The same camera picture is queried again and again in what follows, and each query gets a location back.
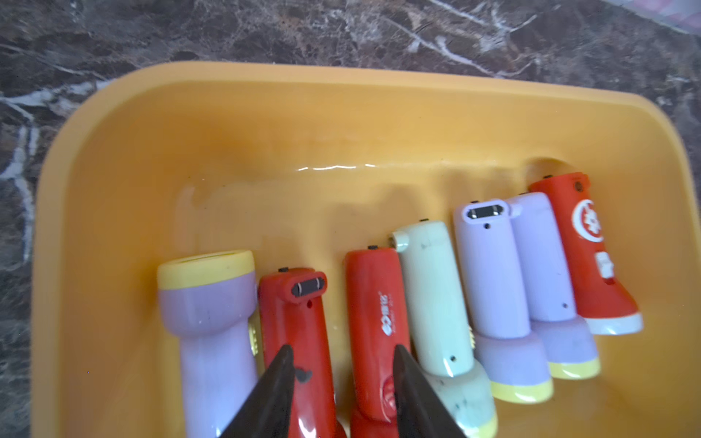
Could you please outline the purple flashlight yellow top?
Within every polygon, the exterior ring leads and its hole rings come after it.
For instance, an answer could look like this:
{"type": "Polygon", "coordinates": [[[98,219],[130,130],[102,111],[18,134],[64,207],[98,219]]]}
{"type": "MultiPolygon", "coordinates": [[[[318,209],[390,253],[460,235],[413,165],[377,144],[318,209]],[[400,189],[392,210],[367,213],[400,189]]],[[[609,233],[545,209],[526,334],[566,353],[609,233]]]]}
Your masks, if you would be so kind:
{"type": "Polygon", "coordinates": [[[257,308],[251,251],[194,255],[157,269],[166,330],[179,340],[185,434],[220,437],[257,384],[249,319],[257,308]]]}

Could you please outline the red flashlight white logo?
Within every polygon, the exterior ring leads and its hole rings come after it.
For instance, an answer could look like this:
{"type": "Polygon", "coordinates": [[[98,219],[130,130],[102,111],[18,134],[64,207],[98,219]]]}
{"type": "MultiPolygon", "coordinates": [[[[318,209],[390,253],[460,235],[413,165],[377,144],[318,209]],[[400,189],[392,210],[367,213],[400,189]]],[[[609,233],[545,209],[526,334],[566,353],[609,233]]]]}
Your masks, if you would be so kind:
{"type": "Polygon", "coordinates": [[[585,173],[547,175],[529,185],[549,199],[570,270],[578,314],[592,334],[639,333],[644,319],[632,295],[616,275],[604,243],[602,224],[585,173]]]}

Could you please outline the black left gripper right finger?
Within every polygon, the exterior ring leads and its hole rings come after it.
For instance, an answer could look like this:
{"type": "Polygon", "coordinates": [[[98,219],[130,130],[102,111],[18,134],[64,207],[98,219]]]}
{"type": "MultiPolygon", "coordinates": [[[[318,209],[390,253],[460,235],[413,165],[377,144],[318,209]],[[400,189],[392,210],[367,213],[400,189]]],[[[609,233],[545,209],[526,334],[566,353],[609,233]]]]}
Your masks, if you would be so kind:
{"type": "Polygon", "coordinates": [[[465,436],[403,345],[394,348],[392,377],[400,438],[465,436]]]}

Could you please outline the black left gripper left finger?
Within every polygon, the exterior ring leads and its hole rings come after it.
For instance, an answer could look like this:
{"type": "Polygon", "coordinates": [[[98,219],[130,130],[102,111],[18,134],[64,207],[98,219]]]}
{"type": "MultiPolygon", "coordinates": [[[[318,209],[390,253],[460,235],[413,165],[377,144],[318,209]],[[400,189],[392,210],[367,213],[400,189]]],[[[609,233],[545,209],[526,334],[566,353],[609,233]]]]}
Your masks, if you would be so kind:
{"type": "Polygon", "coordinates": [[[284,345],[221,437],[288,437],[295,381],[294,352],[284,345]]]}

